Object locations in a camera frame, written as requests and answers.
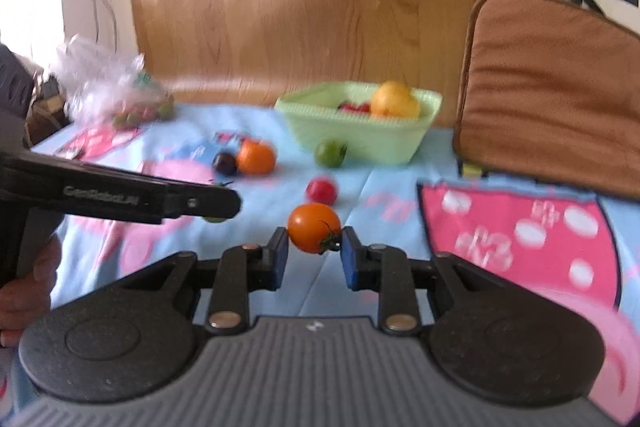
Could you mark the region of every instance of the green cherry tomato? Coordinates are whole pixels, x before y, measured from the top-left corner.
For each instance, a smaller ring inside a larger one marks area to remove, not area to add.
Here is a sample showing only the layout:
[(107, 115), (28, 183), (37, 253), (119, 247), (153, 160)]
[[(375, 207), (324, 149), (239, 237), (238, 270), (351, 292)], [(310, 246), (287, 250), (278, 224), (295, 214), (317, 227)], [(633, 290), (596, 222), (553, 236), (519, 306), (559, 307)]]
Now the green cherry tomato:
[(127, 117), (129, 115), (125, 112), (118, 113), (113, 117), (113, 127), (116, 131), (120, 131), (127, 128)]
[(338, 168), (344, 162), (347, 145), (338, 141), (320, 142), (314, 151), (316, 163), (321, 167)]
[(130, 112), (127, 115), (127, 127), (134, 128), (139, 126), (142, 123), (142, 119), (136, 115), (134, 112)]
[(173, 120), (175, 117), (175, 107), (173, 99), (168, 99), (158, 106), (158, 117), (162, 121)]
[(202, 219), (204, 219), (208, 223), (224, 223), (227, 220), (226, 217), (207, 217), (207, 216), (202, 216)]

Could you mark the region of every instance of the finger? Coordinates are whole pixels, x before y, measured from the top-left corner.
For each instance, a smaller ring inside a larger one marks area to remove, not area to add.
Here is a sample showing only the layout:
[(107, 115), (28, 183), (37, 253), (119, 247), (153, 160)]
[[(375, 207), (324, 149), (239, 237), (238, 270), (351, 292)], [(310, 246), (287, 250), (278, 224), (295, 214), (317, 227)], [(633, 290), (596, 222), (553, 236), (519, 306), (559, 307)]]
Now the finger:
[(18, 347), (20, 337), (24, 330), (2, 330), (0, 331), (0, 346)]
[(25, 312), (0, 312), (0, 330), (23, 330), (46, 312), (46, 308)]
[(50, 278), (60, 266), (62, 246), (57, 235), (53, 235), (33, 264), (33, 278), (41, 282)]
[(6, 284), (0, 291), (0, 313), (28, 311), (49, 304), (49, 294), (55, 279), (45, 282), (32, 279), (20, 279)]

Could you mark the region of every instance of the gray ribbed surface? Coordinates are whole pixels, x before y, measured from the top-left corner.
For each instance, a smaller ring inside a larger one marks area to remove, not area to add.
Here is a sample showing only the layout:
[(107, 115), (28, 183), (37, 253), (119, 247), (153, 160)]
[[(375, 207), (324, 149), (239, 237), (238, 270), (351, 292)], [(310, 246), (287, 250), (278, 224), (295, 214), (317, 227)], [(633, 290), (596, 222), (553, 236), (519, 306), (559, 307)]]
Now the gray ribbed surface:
[[(321, 323), (321, 328), (310, 327)], [(262, 318), (210, 341), (161, 391), (100, 407), (43, 398), (9, 427), (614, 427), (586, 400), (545, 410), (486, 404), (442, 377), (413, 339), (368, 318)]]

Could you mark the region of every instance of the red cherry tomato in basket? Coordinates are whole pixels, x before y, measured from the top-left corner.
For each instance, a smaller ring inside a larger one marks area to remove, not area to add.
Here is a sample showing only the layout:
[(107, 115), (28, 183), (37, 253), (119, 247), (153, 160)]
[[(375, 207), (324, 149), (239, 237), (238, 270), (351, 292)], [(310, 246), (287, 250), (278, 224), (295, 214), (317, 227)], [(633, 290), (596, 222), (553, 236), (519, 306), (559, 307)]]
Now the red cherry tomato in basket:
[(335, 182), (325, 176), (312, 179), (306, 186), (305, 193), (309, 200), (329, 206), (332, 206), (338, 199), (338, 188)]
[(142, 121), (153, 122), (158, 119), (158, 110), (155, 107), (145, 107), (142, 110)]
[(359, 112), (358, 111), (358, 106), (354, 105), (351, 102), (342, 102), (339, 106), (338, 106), (338, 110), (340, 111), (346, 111), (346, 112)]
[(338, 250), (341, 229), (340, 218), (322, 203), (301, 204), (287, 221), (291, 242), (306, 253)]

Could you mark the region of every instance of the plastic basket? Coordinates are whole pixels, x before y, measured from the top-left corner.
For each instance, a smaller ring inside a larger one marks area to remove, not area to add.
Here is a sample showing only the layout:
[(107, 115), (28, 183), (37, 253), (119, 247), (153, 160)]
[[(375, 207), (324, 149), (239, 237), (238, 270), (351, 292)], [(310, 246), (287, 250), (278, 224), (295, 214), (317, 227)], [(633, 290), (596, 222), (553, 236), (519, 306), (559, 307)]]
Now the plastic basket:
[(337, 110), (347, 100), (367, 102), (376, 89), (378, 84), (325, 82), (281, 96), (275, 108), (284, 114), (295, 140), (306, 150), (324, 140), (340, 140), (347, 143), (347, 156), (388, 165), (409, 163), (440, 111), (442, 96), (412, 89), (422, 108), (418, 120), (370, 118)]

